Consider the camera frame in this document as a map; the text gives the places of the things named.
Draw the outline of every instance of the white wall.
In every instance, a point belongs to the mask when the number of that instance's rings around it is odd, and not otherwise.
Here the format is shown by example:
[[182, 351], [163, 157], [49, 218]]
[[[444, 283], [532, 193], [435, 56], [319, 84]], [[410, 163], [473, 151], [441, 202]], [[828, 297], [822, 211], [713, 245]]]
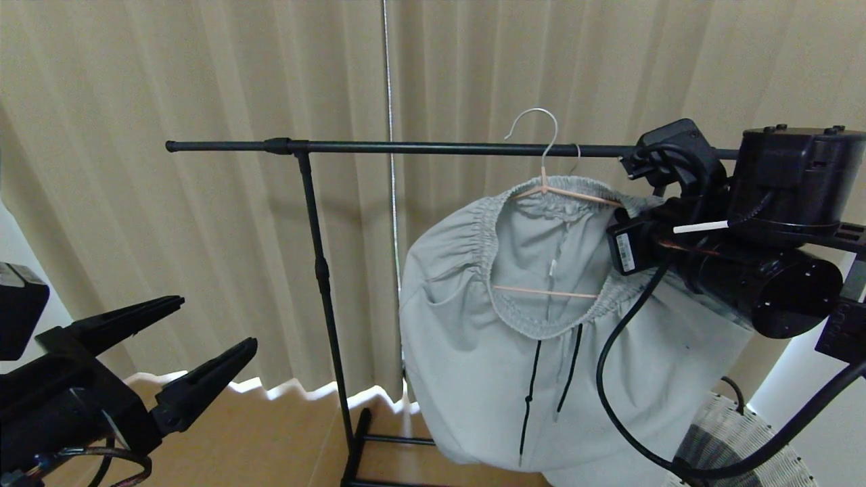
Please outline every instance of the white wall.
[[[0, 262], [20, 263], [30, 267], [43, 281], [51, 288], [51, 295], [48, 298], [48, 304], [45, 306], [45, 311], [42, 313], [42, 318], [36, 325], [36, 331], [33, 335], [39, 334], [49, 328], [56, 326], [67, 326], [72, 322], [69, 312], [60, 302], [60, 298], [51, 286], [51, 282], [45, 275], [39, 261], [33, 254], [33, 250], [27, 244], [21, 228], [18, 227], [18, 222], [12, 217], [12, 214], [6, 210], [3, 202], [0, 201]], [[14, 362], [0, 362], [0, 373], [7, 373], [19, 366], [39, 357], [43, 354], [42, 348], [36, 344], [34, 340], [30, 340], [27, 349], [24, 350], [24, 355], [20, 360]]]
[[[853, 254], [843, 269], [850, 267]], [[773, 427], [779, 428], [811, 396], [845, 366], [815, 351], [824, 324], [793, 339], [758, 392], [749, 402]], [[866, 485], [866, 380], [840, 394], [793, 441], [812, 475], [826, 487]]]

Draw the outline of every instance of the metal hanger hook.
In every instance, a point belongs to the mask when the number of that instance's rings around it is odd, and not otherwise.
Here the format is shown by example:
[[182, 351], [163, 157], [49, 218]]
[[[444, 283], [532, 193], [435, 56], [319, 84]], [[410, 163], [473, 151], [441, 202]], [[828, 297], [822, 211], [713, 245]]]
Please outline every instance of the metal hanger hook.
[[536, 107], [529, 108], [528, 110], [524, 110], [523, 112], [521, 112], [520, 115], [517, 115], [517, 118], [514, 119], [514, 122], [511, 124], [511, 130], [508, 131], [508, 135], [505, 136], [505, 140], [511, 138], [512, 134], [514, 134], [514, 128], [517, 127], [517, 122], [519, 122], [520, 119], [523, 118], [523, 115], [528, 114], [529, 112], [542, 112], [544, 114], [547, 114], [551, 118], [551, 120], [553, 120], [553, 139], [550, 141], [550, 144], [547, 144], [547, 148], [544, 150], [544, 153], [541, 154], [541, 167], [544, 168], [545, 157], [547, 157], [547, 153], [550, 151], [550, 148], [553, 147], [553, 144], [556, 143], [556, 138], [559, 136], [559, 122], [556, 120], [556, 116], [550, 113], [549, 110], [547, 110], [546, 108]]

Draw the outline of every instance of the sticker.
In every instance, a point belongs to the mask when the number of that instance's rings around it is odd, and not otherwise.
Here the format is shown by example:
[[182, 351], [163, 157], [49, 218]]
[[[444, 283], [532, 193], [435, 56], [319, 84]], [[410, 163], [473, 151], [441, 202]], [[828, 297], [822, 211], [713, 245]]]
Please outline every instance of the sticker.
[[21, 277], [18, 277], [18, 274], [12, 270], [9, 264], [0, 262], [0, 286], [23, 288], [24, 281], [21, 280]]
[[15, 272], [17, 272], [18, 275], [24, 279], [24, 281], [27, 281], [27, 282], [30, 282], [33, 284], [41, 284], [42, 286], [45, 285], [45, 282], [43, 282], [42, 279], [39, 278], [39, 276], [34, 274], [33, 271], [30, 270], [30, 267], [27, 267], [26, 265], [20, 265], [20, 264], [15, 265], [13, 263], [9, 264], [9, 266], [11, 266], [11, 268], [14, 269]]
[[617, 235], [617, 248], [619, 249], [619, 261], [623, 263], [623, 272], [631, 272], [635, 269], [635, 256], [631, 253], [629, 234]]

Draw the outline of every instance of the curtain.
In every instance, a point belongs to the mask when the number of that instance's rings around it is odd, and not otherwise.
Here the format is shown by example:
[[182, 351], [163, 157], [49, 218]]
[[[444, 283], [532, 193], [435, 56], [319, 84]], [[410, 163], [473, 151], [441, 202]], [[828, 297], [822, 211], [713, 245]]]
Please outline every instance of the curtain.
[[[189, 370], [255, 336], [240, 379], [333, 380], [296, 161], [164, 142], [386, 139], [381, 3], [0, 9], [3, 201], [71, 315], [186, 298], [104, 361]], [[312, 161], [349, 393], [399, 398], [390, 162]]]
[[[862, 2], [394, 2], [389, 60], [397, 140], [496, 142], [546, 107], [559, 142], [634, 144], [682, 117], [714, 146], [787, 123], [866, 128]], [[510, 141], [547, 143], [528, 115]], [[539, 174], [538, 158], [399, 156], [400, 256], [435, 222]], [[555, 159], [549, 174], [649, 194], [614, 159]], [[863, 223], [866, 170], [845, 217]], [[818, 250], [838, 260], [839, 255]], [[756, 337], [731, 375], [751, 395], [786, 341]]]

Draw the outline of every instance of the floor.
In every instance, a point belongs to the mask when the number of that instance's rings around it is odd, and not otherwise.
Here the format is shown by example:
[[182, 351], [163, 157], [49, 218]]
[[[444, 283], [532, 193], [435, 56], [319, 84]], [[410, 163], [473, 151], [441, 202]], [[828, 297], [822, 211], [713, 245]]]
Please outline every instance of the floor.
[[[148, 408], [159, 384], [131, 384]], [[371, 432], [429, 437], [420, 413], [394, 413], [382, 399], [363, 406], [373, 410]], [[352, 410], [358, 419], [361, 407]], [[175, 433], [151, 455], [153, 473], [142, 485], [337, 486], [346, 465], [346, 442], [336, 393], [307, 400], [298, 388], [268, 399], [256, 388], [245, 393], [226, 389], [185, 433]], [[46, 485], [84, 487], [98, 459], [76, 458], [46, 478]], [[115, 460], [102, 485], [137, 471]], [[540, 474], [504, 471], [486, 465], [455, 465], [435, 447], [370, 443], [359, 476], [391, 482], [455, 486], [546, 486]]]

